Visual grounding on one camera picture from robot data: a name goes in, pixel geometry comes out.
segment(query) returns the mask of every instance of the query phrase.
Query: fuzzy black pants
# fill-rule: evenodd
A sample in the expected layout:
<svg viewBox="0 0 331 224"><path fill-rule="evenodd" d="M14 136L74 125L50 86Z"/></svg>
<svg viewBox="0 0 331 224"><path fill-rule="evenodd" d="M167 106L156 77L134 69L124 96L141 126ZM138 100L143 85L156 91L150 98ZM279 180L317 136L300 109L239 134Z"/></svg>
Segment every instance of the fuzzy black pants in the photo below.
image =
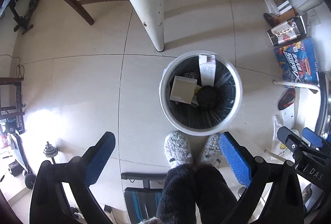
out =
<svg viewBox="0 0 331 224"><path fill-rule="evenodd" d="M168 171L156 217L164 224L220 224L237 202L222 174L213 166L194 171L181 165Z"/></svg>

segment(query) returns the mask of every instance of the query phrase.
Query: person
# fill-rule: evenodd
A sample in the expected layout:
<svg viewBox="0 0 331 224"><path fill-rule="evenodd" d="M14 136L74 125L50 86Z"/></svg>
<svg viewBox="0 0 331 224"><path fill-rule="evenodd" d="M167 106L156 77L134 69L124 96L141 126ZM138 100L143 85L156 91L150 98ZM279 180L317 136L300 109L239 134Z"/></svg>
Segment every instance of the person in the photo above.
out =
<svg viewBox="0 0 331 224"><path fill-rule="evenodd" d="M220 224L225 219L237 199L214 166L222 157L219 137L210 136L193 160L186 134L168 134L164 151L171 169L164 181L156 217L141 224L196 224L196 205L202 224Z"/></svg>

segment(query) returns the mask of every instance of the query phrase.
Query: cardboard box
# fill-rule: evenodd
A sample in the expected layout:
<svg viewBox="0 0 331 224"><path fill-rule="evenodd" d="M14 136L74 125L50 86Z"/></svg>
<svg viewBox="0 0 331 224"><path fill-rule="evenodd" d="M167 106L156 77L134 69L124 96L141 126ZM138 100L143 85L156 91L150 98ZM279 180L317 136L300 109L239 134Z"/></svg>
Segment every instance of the cardboard box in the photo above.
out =
<svg viewBox="0 0 331 224"><path fill-rule="evenodd" d="M170 100L191 104L196 86L196 79L175 76Z"/></svg>
<svg viewBox="0 0 331 224"><path fill-rule="evenodd" d="M214 87L216 74L215 55L199 55L199 68L201 85Z"/></svg>

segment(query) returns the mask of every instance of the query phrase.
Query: trash can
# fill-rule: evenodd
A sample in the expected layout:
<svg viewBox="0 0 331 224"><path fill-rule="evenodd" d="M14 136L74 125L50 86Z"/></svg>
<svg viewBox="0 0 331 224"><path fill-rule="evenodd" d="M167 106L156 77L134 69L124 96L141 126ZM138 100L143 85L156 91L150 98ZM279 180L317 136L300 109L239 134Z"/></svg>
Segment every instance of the trash can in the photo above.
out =
<svg viewBox="0 0 331 224"><path fill-rule="evenodd" d="M218 105L214 110L204 110L189 104L171 101L170 93L175 76L187 71L200 75L199 55L215 55L216 75L214 88L218 93ZM161 107L167 119L178 130L195 136L207 136L226 131L239 110L242 85L238 72L227 60L215 52L197 50L185 53L172 61L163 71L159 85Z"/></svg>

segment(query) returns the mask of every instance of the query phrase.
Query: plastic liner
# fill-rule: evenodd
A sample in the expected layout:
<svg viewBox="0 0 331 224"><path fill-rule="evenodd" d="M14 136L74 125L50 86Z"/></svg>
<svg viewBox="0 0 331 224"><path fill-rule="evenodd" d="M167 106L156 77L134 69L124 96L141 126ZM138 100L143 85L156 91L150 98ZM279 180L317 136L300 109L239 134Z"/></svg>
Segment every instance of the plastic liner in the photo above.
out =
<svg viewBox="0 0 331 224"><path fill-rule="evenodd" d="M176 104L169 99L174 77L182 76L187 71L193 71L200 75L198 56L178 64L169 76L165 96L171 114L181 124L194 129L209 129L218 125L230 113L236 97L236 85L231 72L220 61L216 60L214 88L218 92L218 105L214 110L203 110L200 107L192 107L181 102ZM200 76L197 84L201 86Z"/></svg>

